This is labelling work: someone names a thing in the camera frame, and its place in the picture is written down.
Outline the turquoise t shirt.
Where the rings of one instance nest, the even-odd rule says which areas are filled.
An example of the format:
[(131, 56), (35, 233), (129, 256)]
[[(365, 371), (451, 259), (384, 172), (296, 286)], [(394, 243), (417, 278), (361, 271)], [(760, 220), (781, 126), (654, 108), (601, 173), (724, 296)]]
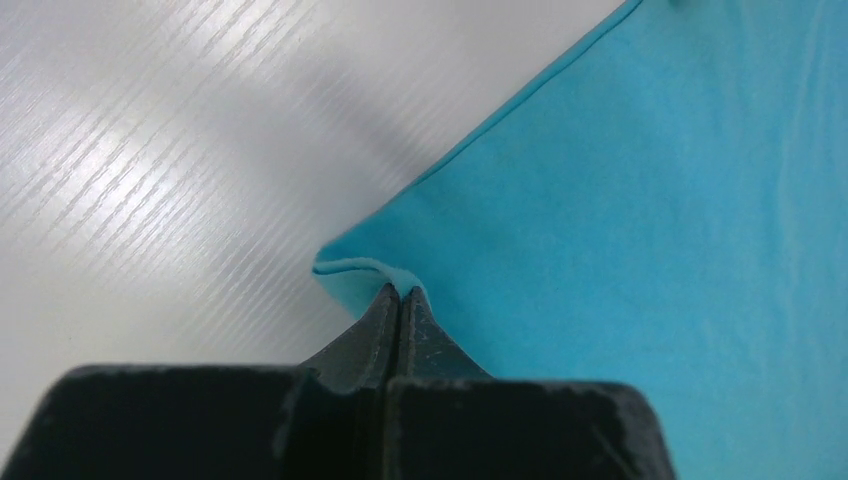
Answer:
[(641, 390), (682, 479), (847, 475), (847, 5), (626, 1), (326, 244), (484, 369)]

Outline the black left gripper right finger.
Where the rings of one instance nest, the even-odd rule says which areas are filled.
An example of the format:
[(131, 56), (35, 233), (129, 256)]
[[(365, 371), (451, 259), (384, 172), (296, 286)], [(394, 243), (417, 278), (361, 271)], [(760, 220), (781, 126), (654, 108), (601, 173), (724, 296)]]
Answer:
[(386, 479), (672, 479), (661, 423), (615, 382), (499, 380), (404, 299), (384, 397)]

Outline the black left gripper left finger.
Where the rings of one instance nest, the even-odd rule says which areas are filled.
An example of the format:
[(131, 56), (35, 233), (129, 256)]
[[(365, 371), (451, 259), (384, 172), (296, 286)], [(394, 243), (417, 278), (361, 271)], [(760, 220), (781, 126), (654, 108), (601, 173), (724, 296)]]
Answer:
[(5, 479), (369, 479), (400, 297), (298, 365), (87, 365), (42, 397)]

